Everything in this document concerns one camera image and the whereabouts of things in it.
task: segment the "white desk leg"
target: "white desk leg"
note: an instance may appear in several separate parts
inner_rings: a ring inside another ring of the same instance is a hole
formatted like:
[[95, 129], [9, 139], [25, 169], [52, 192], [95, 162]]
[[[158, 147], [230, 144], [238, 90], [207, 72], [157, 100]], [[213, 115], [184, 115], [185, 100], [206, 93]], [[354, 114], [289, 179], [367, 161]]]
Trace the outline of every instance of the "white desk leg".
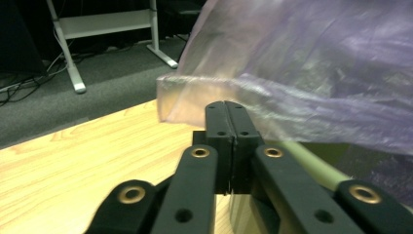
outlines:
[[178, 63], [169, 56], [165, 55], [159, 50], [159, 36], [158, 36], [158, 10], [156, 7], [156, 0], [150, 1], [150, 16], [151, 16], [151, 31], [152, 31], [152, 45], [146, 47], [157, 57], [163, 60], [171, 68], [178, 67]]
[[66, 39], [64, 38], [63, 30], [60, 27], [60, 22], [58, 21], [52, 0], [47, 0], [47, 2], [52, 15], [58, 42], [61, 46], [61, 49], [63, 50], [64, 58], [67, 62], [67, 72], [69, 73], [73, 88], [75, 89], [75, 92], [77, 94], [82, 94], [86, 91], [85, 84], [83, 83], [82, 77], [79, 74], [76, 64], [73, 62], [72, 56], [70, 55], [69, 47], [67, 46]]

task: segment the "gray carpet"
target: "gray carpet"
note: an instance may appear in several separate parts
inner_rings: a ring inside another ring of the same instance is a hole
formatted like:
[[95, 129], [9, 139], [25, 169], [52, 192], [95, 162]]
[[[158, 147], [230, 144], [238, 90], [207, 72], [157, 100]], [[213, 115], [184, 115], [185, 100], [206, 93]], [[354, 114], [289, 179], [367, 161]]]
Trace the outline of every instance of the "gray carpet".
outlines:
[[[156, 78], [173, 72], [146, 44], [105, 53], [78, 64], [87, 92], [77, 95], [66, 71], [19, 102], [0, 107], [0, 148], [40, 137], [156, 98]], [[184, 42], [161, 49], [177, 59]]]

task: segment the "white table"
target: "white table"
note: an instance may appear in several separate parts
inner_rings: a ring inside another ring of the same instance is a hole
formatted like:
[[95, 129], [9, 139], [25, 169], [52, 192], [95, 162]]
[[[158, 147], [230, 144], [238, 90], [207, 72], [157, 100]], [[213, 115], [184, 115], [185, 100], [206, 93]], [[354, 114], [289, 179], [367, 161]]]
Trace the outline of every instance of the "white table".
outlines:
[[159, 49], [158, 13], [156, 0], [150, 0], [150, 9], [132, 12], [101, 14], [73, 18], [59, 18], [52, 0], [46, 0], [54, 22], [57, 39], [67, 62], [67, 71], [73, 83], [75, 92], [82, 94], [86, 91], [82, 77], [73, 62], [67, 46], [67, 39], [95, 36], [100, 34], [135, 30], [150, 27], [152, 44], [147, 48], [167, 65], [176, 68], [178, 64]]

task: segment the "transparent plastic bag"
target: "transparent plastic bag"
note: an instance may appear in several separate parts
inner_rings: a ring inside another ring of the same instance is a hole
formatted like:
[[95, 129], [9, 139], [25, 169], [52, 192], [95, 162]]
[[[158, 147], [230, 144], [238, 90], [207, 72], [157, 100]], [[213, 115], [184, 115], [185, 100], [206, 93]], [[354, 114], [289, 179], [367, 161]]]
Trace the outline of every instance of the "transparent plastic bag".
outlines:
[[207, 1], [160, 118], [204, 123], [216, 100], [247, 107], [264, 138], [413, 154], [413, 2]]

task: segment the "wood grain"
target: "wood grain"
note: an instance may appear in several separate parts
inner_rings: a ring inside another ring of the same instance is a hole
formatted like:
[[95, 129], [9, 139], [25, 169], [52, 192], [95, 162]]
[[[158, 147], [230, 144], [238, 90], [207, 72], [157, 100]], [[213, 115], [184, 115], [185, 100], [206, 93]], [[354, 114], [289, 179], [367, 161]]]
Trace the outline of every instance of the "wood grain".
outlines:
[[[150, 101], [0, 150], [0, 233], [83, 233], [119, 183], [172, 175], [194, 130], [158, 123]], [[215, 233], [232, 233], [228, 204]]]

